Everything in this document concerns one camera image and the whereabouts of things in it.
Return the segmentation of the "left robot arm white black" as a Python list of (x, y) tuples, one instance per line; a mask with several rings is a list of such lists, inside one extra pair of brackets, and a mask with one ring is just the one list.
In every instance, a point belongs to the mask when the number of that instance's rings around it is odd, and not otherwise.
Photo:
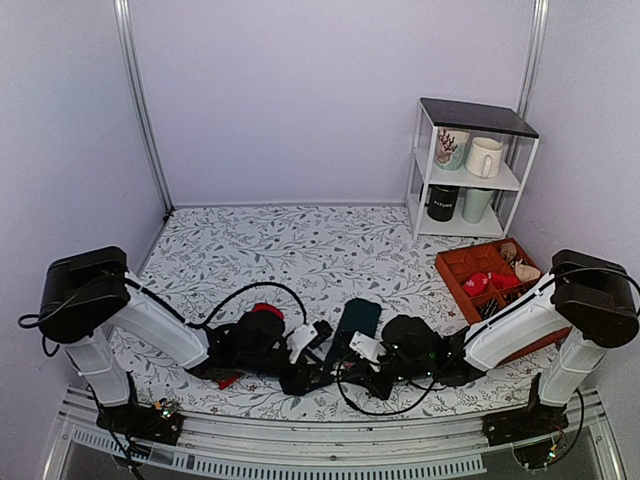
[(62, 346), (128, 434), (141, 433), (149, 415), (134, 401), (134, 385), (113, 357), (106, 324), (151, 344), (189, 375), (217, 384), (252, 372), (277, 378), (287, 395), (304, 396), (334, 380), (313, 354), (332, 333), (325, 321), (304, 320), (287, 332), (279, 309), (257, 303), (235, 322), (191, 323), (139, 283), (117, 246), (57, 260), (47, 270), (35, 326)]

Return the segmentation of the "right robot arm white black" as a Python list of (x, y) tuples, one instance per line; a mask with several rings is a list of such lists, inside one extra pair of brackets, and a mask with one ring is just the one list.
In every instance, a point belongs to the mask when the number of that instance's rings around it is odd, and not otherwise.
[(615, 263), (560, 250), (551, 270), (522, 297), (479, 323), (442, 337), (419, 317), (398, 315), (376, 341), (353, 334), (337, 365), (338, 384), (353, 383), (388, 399), (395, 382), (430, 377), (445, 387), (475, 381), (516, 352), (567, 330), (558, 357), (531, 386), (533, 401), (517, 427), (537, 436), (552, 424), (606, 352), (639, 333), (639, 284)]

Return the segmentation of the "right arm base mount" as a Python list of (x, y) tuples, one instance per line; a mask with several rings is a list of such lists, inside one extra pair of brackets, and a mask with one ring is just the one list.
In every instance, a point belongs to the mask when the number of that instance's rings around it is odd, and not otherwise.
[(541, 435), (558, 434), (557, 440), (548, 440), (541, 446), (517, 447), (514, 456), (528, 470), (550, 467), (562, 458), (567, 439), (564, 430), (569, 426), (566, 405), (544, 405), (539, 396), (541, 374), (531, 383), (526, 406), (488, 414), (482, 420), (482, 432), (490, 446), (504, 445)]

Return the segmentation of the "dark green reindeer sock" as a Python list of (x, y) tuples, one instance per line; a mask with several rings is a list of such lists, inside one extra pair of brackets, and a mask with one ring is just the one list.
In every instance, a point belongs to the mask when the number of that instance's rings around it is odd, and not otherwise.
[(333, 340), (323, 363), (323, 370), (331, 372), (334, 365), (349, 351), (349, 343), (355, 332), (374, 337), (382, 313), (382, 307), (362, 298), (349, 300), (343, 309)]

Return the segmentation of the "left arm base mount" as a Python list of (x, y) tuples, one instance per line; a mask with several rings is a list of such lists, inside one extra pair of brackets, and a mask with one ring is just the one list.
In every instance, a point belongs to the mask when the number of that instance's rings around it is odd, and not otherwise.
[(129, 399), (124, 405), (115, 407), (104, 407), (98, 403), (96, 425), (127, 439), (176, 446), (184, 423), (184, 416), (178, 412), (179, 403), (162, 398), (152, 405), (141, 405), (133, 378), (129, 373), (126, 376)]

